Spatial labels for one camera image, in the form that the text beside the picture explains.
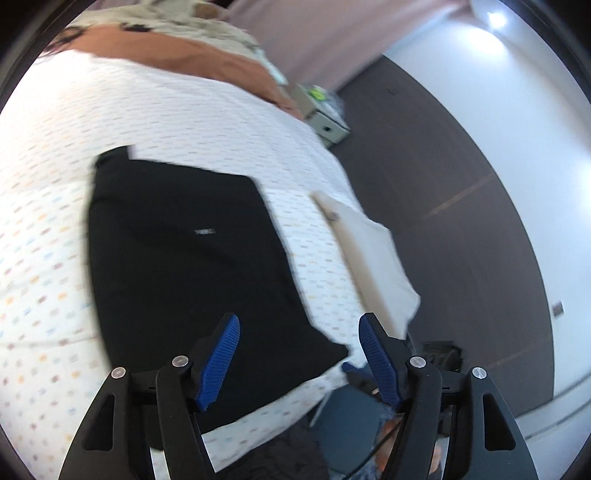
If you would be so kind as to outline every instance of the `gray floor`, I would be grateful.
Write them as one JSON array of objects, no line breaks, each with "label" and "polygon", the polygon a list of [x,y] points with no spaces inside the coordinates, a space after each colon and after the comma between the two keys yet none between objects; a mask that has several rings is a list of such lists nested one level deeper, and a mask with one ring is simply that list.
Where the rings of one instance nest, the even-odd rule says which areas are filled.
[{"label": "gray floor", "polygon": [[554,351],[540,271],[484,155],[385,57],[340,95],[352,133],[332,151],[366,214],[392,231],[421,296],[413,339],[455,341],[465,368],[486,368],[516,416],[551,400]]}]

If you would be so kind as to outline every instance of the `light fixture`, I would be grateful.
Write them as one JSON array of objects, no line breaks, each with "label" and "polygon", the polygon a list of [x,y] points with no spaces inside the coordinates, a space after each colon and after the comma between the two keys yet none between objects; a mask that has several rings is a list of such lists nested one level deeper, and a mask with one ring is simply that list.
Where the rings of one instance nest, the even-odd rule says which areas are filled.
[{"label": "light fixture", "polygon": [[495,30],[497,28],[503,28],[505,25],[507,25],[507,17],[505,15],[492,12],[488,12],[487,15],[488,21],[491,23],[491,27]]}]

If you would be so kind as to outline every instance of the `patterned bed sheet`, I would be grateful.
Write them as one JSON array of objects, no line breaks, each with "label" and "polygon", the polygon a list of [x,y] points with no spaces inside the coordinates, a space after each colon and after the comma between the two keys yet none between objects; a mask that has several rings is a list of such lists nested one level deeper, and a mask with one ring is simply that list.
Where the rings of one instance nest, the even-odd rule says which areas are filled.
[{"label": "patterned bed sheet", "polygon": [[[57,479],[111,366],[89,287],[86,208],[95,155],[249,175],[290,256],[313,325],[365,357],[363,305],[339,245],[310,199],[361,211],[338,161],[304,123],[226,83],[68,51],[39,60],[0,114],[0,423],[36,478]],[[204,435],[219,470],[288,428],[345,382],[339,366]],[[157,478],[164,456],[153,452]]]}]

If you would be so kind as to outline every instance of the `green object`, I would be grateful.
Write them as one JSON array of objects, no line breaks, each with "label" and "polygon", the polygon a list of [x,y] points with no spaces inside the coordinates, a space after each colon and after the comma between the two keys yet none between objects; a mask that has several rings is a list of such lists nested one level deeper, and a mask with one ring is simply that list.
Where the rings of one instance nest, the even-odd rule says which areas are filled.
[{"label": "green object", "polygon": [[312,87],[308,90],[308,93],[314,100],[318,100],[319,102],[324,102],[326,100],[326,95],[318,87]]}]

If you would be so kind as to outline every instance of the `black cable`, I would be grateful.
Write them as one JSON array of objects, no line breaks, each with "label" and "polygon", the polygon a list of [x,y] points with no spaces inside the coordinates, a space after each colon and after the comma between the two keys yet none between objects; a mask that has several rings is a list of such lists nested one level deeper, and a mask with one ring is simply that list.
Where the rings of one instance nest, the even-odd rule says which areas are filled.
[{"label": "black cable", "polygon": [[363,466],[369,462],[372,457],[376,454],[376,452],[378,450],[380,450],[380,448],[384,445],[384,443],[386,443],[388,441],[388,439],[394,435],[394,433],[396,433],[398,431],[398,429],[396,427],[394,427],[392,430],[390,430],[383,439],[381,439],[378,444],[372,449],[372,451],[367,455],[367,457],[365,457],[363,459],[363,461],[356,466],[353,470],[351,470],[349,473],[347,473],[347,475],[345,475],[341,480],[349,480],[352,476],[354,476],[354,474],[356,474],[357,472],[359,472]]}]

